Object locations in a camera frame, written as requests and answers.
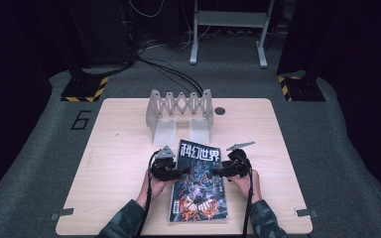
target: gray carpet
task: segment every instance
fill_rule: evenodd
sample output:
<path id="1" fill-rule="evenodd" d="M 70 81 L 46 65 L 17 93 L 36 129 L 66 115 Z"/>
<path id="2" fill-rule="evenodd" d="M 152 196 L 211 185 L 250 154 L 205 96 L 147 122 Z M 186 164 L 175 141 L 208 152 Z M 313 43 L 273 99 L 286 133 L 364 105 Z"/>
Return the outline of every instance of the gray carpet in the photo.
<path id="1" fill-rule="evenodd" d="M 146 59 L 166 60 L 194 78 L 213 97 L 256 97 L 272 101 L 313 219 L 312 237 L 381 237 L 381 187 L 365 169 L 345 132 L 335 92 L 318 85 L 326 102 L 287 102 L 276 71 L 284 38 L 275 37 L 261 69 L 250 37 L 211 39 L 199 46 L 197 65 L 191 47 L 146 50 Z M 107 68 L 94 69 L 102 71 Z M 105 98 L 177 94 L 184 88 L 142 62 L 110 76 L 96 102 L 62 102 L 69 74 L 53 76 L 53 95 L 30 139 L 0 182 L 0 237 L 58 237 L 49 216 L 64 206 L 99 107 Z M 70 130 L 81 110 L 89 117 L 85 130 Z"/>

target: person's hand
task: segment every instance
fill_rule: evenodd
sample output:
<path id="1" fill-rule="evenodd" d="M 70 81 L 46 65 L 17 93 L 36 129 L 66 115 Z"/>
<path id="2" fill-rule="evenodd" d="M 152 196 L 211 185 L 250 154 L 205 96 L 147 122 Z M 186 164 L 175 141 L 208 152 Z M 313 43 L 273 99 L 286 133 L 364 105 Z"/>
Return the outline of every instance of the person's hand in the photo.
<path id="1" fill-rule="evenodd" d="M 165 186 L 169 184 L 173 184 L 177 181 L 175 180 L 168 180 L 168 181 L 161 181 L 158 178 L 153 177 L 151 179 L 151 201 L 153 201 L 160 193 L 162 193 Z M 135 199 L 135 201 L 141 206 L 145 207 L 145 203 L 147 201 L 147 191 L 148 191 L 148 170 L 145 172 L 144 181 L 142 182 L 141 191 L 139 192 L 138 197 Z"/>
<path id="2" fill-rule="evenodd" d="M 239 176 L 228 177 L 228 179 L 232 180 L 236 183 L 242 195 L 247 199 L 249 195 L 250 188 L 250 177 L 249 175 L 241 178 Z M 252 170 L 252 180 L 253 180 L 253 195 L 252 195 L 252 203 L 258 200 L 262 200 L 261 194 L 261 184 L 259 181 L 259 174 L 257 171 Z"/>

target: camouflage sleeve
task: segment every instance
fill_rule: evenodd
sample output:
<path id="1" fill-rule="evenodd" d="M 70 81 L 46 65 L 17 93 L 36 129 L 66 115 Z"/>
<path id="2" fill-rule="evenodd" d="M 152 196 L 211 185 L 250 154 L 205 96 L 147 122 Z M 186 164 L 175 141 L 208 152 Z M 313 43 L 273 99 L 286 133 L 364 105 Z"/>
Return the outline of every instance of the camouflage sleeve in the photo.
<path id="1" fill-rule="evenodd" d="M 144 215 L 144 209 L 135 201 L 130 200 L 120 209 L 107 225 L 100 231 L 98 238 L 129 238 L 134 237 L 138 225 Z"/>
<path id="2" fill-rule="evenodd" d="M 250 208 L 250 220 L 252 222 L 254 237 L 289 237 L 287 233 L 278 226 L 277 217 L 265 200 L 259 200 Z"/>

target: white 3d-printed holder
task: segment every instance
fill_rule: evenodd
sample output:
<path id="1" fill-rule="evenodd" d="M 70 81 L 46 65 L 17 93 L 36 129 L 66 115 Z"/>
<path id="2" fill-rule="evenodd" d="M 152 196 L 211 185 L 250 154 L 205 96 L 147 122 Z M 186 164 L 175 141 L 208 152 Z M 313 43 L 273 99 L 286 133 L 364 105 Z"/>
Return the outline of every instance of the white 3d-printed holder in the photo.
<path id="1" fill-rule="evenodd" d="M 189 140 L 200 144 L 210 143 L 213 125 L 211 91 L 206 89 L 201 98 L 196 93 L 186 98 L 181 92 L 177 98 L 168 92 L 165 98 L 158 90 L 151 92 L 147 107 L 147 126 L 151 128 L 154 146 L 173 146 L 177 129 L 175 114 L 189 115 Z"/>

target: magazine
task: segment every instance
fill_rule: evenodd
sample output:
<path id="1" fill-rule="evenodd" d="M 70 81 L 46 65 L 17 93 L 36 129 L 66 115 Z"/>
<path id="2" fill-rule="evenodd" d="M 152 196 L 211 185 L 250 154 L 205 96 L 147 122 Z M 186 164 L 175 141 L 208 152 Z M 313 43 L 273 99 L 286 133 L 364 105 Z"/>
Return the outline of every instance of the magazine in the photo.
<path id="1" fill-rule="evenodd" d="M 175 183 L 170 208 L 171 222 L 227 218 L 224 183 L 212 169 L 221 167 L 220 149 L 181 140 L 177 169 L 190 168 Z"/>

